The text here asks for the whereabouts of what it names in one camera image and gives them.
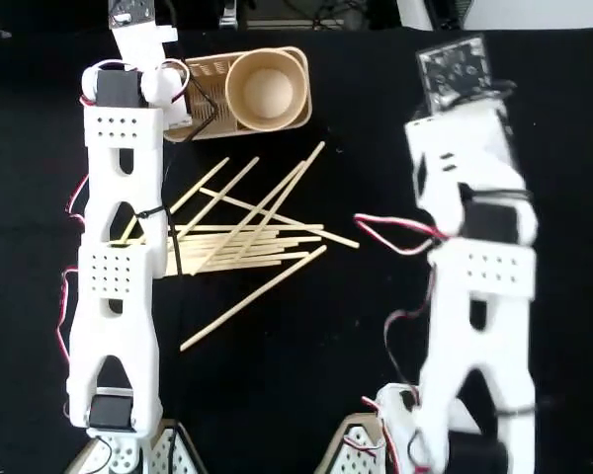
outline cup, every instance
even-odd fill
[[[290,125],[305,107],[309,84],[300,63],[287,52],[246,52],[226,75],[226,103],[244,126],[274,131]]]

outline pile of chopsticks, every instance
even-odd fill
[[[225,158],[171,206],[170,211],[175,214],[196,193],[202,193],[212,198],[189,222],[184,225],[176,225],[176,235],[180,245],[182,267],[185,274],[194,276],[205,272],[271,267],[281,265],[283,261],[296,260],[290,267],[253,291],[237,305],[186,341],[181,346],[181,351],[192,346],[261,294],[307,265],[326,250],[326,247],[322,245],[313,252],[299,252],[296,247],[301,244],[320,242],[322,238],[326,238],[351,248],[359,247],[357,242],[325,231],[322,224],[305,224],[277,213],[281,204],[286,200],[324,146],[325,143],[321,141],[309,157],[299,162],[257,205],[229,197],[227,194],[257,164],[259,158],[251,160],[221,191],[214,192],[205,188],[207,182],[228,162],[228,158]],[[266,209],[266,206],[275,197],[277,198],[273,204]],[[200,225],[200,221],[220,201],[247,209],[249,212],[239,223],[234,225]],[[257,224],[251,223],[258,214],[262,216],[261,221]],[[270,223],[273,219],[280,223]],[[134,239],[129,238],[135,224],[136,218],[133,218],[121,239],[113,243],[136,245],[144,243],[144,236]],[[285,234],[283,234],[285,232],[294,234],[295,231],[306,232],[309,235],[284,236]],[[170,236],[168,239],[167,275],[172,276],[176,274],[176,264],[172,237]]]

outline robotic arm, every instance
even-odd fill
[[[177,32],[156,26],[153,0],[110,0],[109,8],[122,60],[97,63],[82,78],[90,199],[79,248],[79,300],[66,388],[70,422],[106,444],[110,456],[103,466],[89,458],[70,472],[156,472],[153,453],[164,450],[167,460],[174,442],[177,465],[197,472],[175,435],[154,442],[162,406],[151,316],[152,280],[164,277],[167,263],[163,132],[190,124],[184,94],[190,72],[182,61],[165,57],[162,43],[176,40]],[[172,63],[179,68],[166,67]],[[121,149],[132,150],[130,174],[121,169]],[[140,219],[145,245],[110,245],[110,226],[122,202]],[[121,361],[131,389],[97,386],[107,356]]]
[[[388,384],[379,418],[399,472],[532,474],[535,387],[528,369],[537,219],[511,149],[503,93],[481,37],[419,54],[431,114],[406,127],[417,205],[450,238],[430,252],[435,284],[418,397]],[[474,329],[474,302],[486,323]],[[478,368],[498,419],[488,441],[457,399]]]

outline black table surface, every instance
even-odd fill
[[[302,48],[314,114],[298,130],[182,145],[167,199],[224,156],[231,162],[214,189],[258,155],[261,163],[231,193],[256,202],[323,139],[325,151],[282,213],[361,242],[360,250],[328,243],[320,259],[180,363],[182,338],[277,270],[187,277],[180,329],[176,282],[154,284],[165,415],[180,418],[210,472],[311,472],[341,420],[365,411],[360,396],[375,396],[395,379],[382,322],[421,301],[428,270],[423,257],[401,259],[361,234],[352,214],[423,216],[403,132],[423,97],[414,54],[454,35],[183,35],[189,56]],[[519,86],[509,112],[540,222],[530,358],[541,403],[537,470],[593,472],[593,31],[488,33],[486,41],[494,76]],[[67,367],[54,337],[59,274],[76,263],[80,232],[63,207],[87,168],[81,72],[116,56],[108,34],[0,42],[0,472],[61,472],[86,441],[62,416]],[[174,148],[168,144],[165,154]],[[207,200],[196,197],[194,205]],[[207,222],[242,215],[220,204]],[[412,238],[397,236],[400,243]],[[427,328],[424,317],[391,329],[412,379],[426,355]],[[491,430],[483,390],[473,377],[463,397]]]

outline white plastic part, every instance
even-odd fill
[[[140,461],[141,451],[143,451],[141,472],[148,474],[147,466],[150,453],[145,453],[145,447],[148,444],[139,442],[135,438],[121,436],[101,436],[101,438],[104,442],[99,439],[94,441],[95,444],[88,457],[77,471],[78,474],[93,472],[132,474]]]
[[[192,119],[187,114],[185,96],[172,104],[171,99],[180,92],[182,78],[174,68],[162,68],[146,71],[140,80],[143,97],[151,107],[163,111],[163,127],[166,130],[190,126]]]
[[[178,39],[175,28],[160,27],[154,21],[112,28],[112,33],[123,61],[143,71],[154,69],[165,59],[162,43]]]
[[[505,119],[503,103],[485,99],[406,124],[417,205],[433,216],[443,233],[457,235],[464,222],[459,183],[475,191],[525,189],[512,162]],[[423,186],[419,182],[422,168]],[[519,243],[534,241],[538,221],[528,202],[500,197],[486,200],[515,207]]]
[[[363,427],[351,427],[346,436],[359,445],[376,445],[381,439],[371,439]],[[373,455],[341,443],[340,449],[332,461],[329,474],[384,474],[385,447],[373,452]]]
[[[70,375],[67,380],[70,422],[88,426],[90,403],[105,358],[123,365],[133,397],[128,437],[149,438],[162,416],[158,399],[158,343],[151,318],[149,251],[142,246],[110,248],[83,242],[79,248],[79,301],[70,330]],[[123,302],[115,313],[110,299]]]
[[[81,75],[81,91],[86,99],[94,102],[97,99],[97,76],[99,68],[90,66]]]
[[[415,472],[415,466],[413,466],[407,455],[407,446],[417,429],[413,414],[406,409],[401,397],[401,393],[405,391],[410,391],[408,385],[389,383],[378,391],[376,398],[376,402],[381,408],[378,412],[378,417],[390,434],[393,448],[401,464],[400,471],[402,473]],[[480,433],[474,418],[460,399],[455,398],[450,401],[447,416],[447,428],[449,431],[471,434]],[[411,454],[413,455],[413,459],[419,464],[429,465],[427,453],[423,449],[420,439],[417,439],[411,445]]]
[[[433,31],[433,24],[423,0],[397,0],[397,10],[403,27]]]
[[[153,442],[148,440],[138,441],[134,438],[123,436],[103,435],[101,438],[112,448],[95,439],[94,445],[88,451],[87,457],[81,463],[78,470],[69,470],[72,474],[86,474],[101,469],[102,474],[108,472],[114,474],[130,474],[138,466],[140,452],[142,451],[141,474],[169,474],[169,446],[173,430],[165,429],[158,439]],[[195,465],[191,453],[188,451],[182,436],[176,436],[176,443],[173,452],[172,471],[176,474],[198,474],[199,469]]]
[[[429,261],[436,268],[429,350],[420,372],[422,404],[413,418],[431,467],[440,473],[449,455],[449,406],[471,370],[480,369],[497,409],[536,403],[528,368],[536,255],[529,247],[454,238],[431,252]],[[473,300],[487,305],[482,331],[469,320]],[[509,474],[534,472],[534,413],[499,418],[498,438],[507,449]]]
[[[160,207],[163,116],[159,109],[84,108],[90,199],[86,205],[84,243],[108,242],[119,205],[134,212]],[[123,172],[120,148],[133,150],[133,171]],[[154,212],[140,225],[147,236],[154,278],[165,276],[167,216]]]

